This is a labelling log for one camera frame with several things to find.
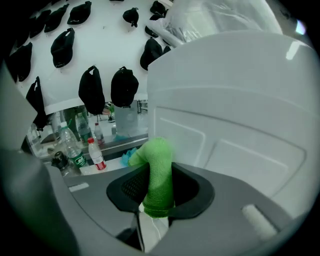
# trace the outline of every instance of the clear container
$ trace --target clear container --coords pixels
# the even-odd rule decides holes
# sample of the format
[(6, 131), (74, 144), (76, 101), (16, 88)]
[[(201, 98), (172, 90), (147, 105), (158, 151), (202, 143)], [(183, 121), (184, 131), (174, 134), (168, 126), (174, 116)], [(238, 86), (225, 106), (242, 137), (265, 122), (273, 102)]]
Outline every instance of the clear container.
[(77, 145), (77, 139), (74, 133), (68, 128), (67, 122), (61, 123), (61, 141), (65, 154), (73, 161), (76, 167), (88, 166), (84, 153)]
[(95, 143), (94, 138), (89, 138), (88, 139), (88, 149), (89, 149), (89, 155), (93, 161), (93, 163), (95, 164), (95, 167), (101, 171), (103, 169), (105, 169), (107, 167), (105, 160), (102, 156), (101, 150), (98, 146), (97, 143)]
[(91, 129), (83, 117), (82, 113), (77, 115), (78, 119), (78, 133), (80, 135), (82, 143), (86, 144), (88, 139), (92, 137)]
[(105, 143), (104, 134), (102, 133), (99, 123), (97, 122), (95, 123), (94, 135), (99, 145)]

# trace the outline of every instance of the green label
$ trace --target green label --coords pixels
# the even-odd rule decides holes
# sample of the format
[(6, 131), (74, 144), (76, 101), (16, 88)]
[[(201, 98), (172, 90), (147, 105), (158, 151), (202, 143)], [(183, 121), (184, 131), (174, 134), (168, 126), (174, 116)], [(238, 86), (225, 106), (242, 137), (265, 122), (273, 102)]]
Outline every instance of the green label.
[(84, 153), (82, 153), (82, 152), (79, 155), (77, 155), (76, 157), (71, 158), (71, 159), (78, 168), (84, 166), (87, 162), (87, 160), (84, 156)]
[(88, 139), (92, 137), (91, 132), (88, 132), (84, 135), (80, 135), (82, 143), (88, 143)]

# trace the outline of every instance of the green sock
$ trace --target green sock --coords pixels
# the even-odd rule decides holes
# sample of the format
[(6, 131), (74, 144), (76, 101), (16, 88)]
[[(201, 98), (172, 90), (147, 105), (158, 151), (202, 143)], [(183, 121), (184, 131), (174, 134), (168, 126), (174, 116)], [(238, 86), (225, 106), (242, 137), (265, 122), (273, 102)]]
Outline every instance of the green sock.
[(149, 163), (148, 193), (143, 200), (144, 212), (152, 218), (164, 218), (174, 207), (172, 184), (172, 149), (161, 137), (142, 145), (129, 159), (129, 166)]

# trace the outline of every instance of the bottle cap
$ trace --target bottle cap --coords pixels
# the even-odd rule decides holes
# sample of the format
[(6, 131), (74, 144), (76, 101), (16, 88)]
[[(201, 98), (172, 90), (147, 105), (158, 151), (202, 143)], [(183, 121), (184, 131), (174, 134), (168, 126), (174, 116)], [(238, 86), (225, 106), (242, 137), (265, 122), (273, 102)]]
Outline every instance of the bottle cap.
[(61, 125), (61, 128), (68, 127), (67, 122), (62, 122), (60, 125)]

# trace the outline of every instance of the plastic bottle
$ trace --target plastic bottle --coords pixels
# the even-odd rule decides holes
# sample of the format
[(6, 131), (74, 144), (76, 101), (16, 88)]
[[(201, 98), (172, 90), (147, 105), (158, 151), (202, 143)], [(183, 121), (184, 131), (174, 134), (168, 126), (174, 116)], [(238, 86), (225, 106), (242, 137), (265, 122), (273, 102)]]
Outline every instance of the plastic bottle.
[(102, 130), (97, 122), (95, 123), (94, 135), (98, 141), (98, 144), (105, 143), (104, 135), (103, 135)]
[(87, 160), (84, 157), (84, 153), (77, 146), (77, 139), (74, 133), (68, 128), (67, 122), (61, 123), (60, 137), (64, 144), (65, 153), (69, 159), (71, 159), (76, 167), (87, 166)]
[(78, 133), (81, 137), (82, 143), (87, 143), (88, 139), (92, 137), (90, 127), (82, 113), (78, 114)]
[(94, 138), (89, 138), (88, 143), (89, 143), (89, 146), (88, 146), (89, 154), (96, 168), (99, 171), (105, 169), (107, 166), (98, 144), (95, 143)]

